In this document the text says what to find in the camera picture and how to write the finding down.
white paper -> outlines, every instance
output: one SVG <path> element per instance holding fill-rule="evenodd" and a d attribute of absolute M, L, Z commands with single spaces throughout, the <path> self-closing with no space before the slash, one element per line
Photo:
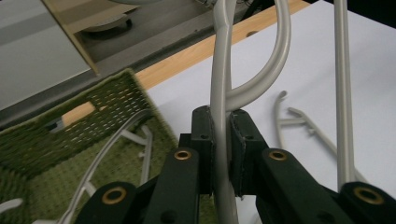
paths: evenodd
<path fill-rule="evenodd" d="M 396 30 L 348 14 L 355 165 L 373 184 L 396 197 Z M 290 56 L 275 84 L 245 109 L 270 147 L 277 147 L 274 102 L 281 91 L 286 109 L 301 109 L 336 144 L 333 6 L 315 4 L 291 17 Z M 275 44 L 273 25 L 235 44 L 233 85 L 256 75 Z M 191 111 L 209 104 L 212 58 L 148 91 L 176 135 L 190 133 Z M 290 151 L 323 186 L 336 190 L 336 161 L 305 126 L 282 130 Z M 241 223 L 254 223 L 254 200 L 238 204 Z"/>

wicker basket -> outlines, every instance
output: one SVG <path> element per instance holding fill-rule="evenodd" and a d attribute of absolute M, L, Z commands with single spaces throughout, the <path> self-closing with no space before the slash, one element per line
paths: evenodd
<path fill-rule="evenodd" d="M 54 121 L 79 105 L 90 102 L 94 111 L 71 125 L 54 131 Z M 0 203 L 23 199 L 22 205 L 0 215 L 0 223 L 32 223 L 38 219 L 59 219 L 67 209 L 78 183 L 98 151 L 134 113 L 151 109 L 144 121 L 153 133 L 150 177 L 158 175 L 167 152 L 177 146 L 161 115 L 127 69 L 20 125 L 0 132 Z M 139 126 L 131 132 L 144 136 Z M 144 150 L 132 141 L 120 139 L 99 164 L 92 183 L 99 188 L 113 181 L 138 186 Z M 89 199 L 84 195 L 79 209 Z M 201 200 L 202 223 L 213 223 L 213 204 Z"/>

green woven basket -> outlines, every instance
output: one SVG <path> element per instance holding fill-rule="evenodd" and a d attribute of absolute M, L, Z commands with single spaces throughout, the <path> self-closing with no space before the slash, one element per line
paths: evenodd
<path fill-rule="evenodd" d="M 93 112 L 65 128 L 53 129 L 56 120 L 79 105 L 91 103 Z M 99 150 L 133 114 L 151 109 L 154 116 L 129 131 L 144 136 L 141 124 L 153 134 L 149 176 L 161 172 L 177 140 L 157 113 L 131 69 L 110 77 L 46 113 L 0 132 L 0 203 L 21 198 L 23 203 L 0 214 L 1 224 L 56 220 L 66 211 L 78 183 Z M 114 181 L 139 185 L 144 147 L 119 139 L 97 167 L 92 183 Z M 78 210 L 89 199 L 85 194 Z M 213 203 L 201 198 L 201 223 L 215 223 Z"/>

brass grommet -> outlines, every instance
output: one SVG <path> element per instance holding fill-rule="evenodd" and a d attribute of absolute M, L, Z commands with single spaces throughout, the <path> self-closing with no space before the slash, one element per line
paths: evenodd
<path fill-rule="evenodd" d="M 379 205 L 384 203 L 384 198 L 382 198 L 379 193 L 369 188 L 356 187 L 353 189 L 353 193 L 355 193 L 355 196 L 358 197 L 360 200 L 370 204 Z"/>
<path fill-rule="evenodd" d="M 120 196 L 117 198 L 109 198 L 108 196 L 113 192 L 119 192 Z M 126 189 L 123 187 L 115 187 L 106 191 L 102 197 L 102 202 L 105 204 L 115 204 L 121 202 L 126 196 Z"/>
<path fill-rule="evenodd" d="M 285 161 L 288 156 L 282 151 L 272 151 L 269 154 L 270 158 L 276 161 Z"/>
<path fill-rule="evenodd" d="M 180 150 L 175 153 L 175 158 L 180 161 L 188 160 L 191 157 L 191 153 L 187 150 Z"/>

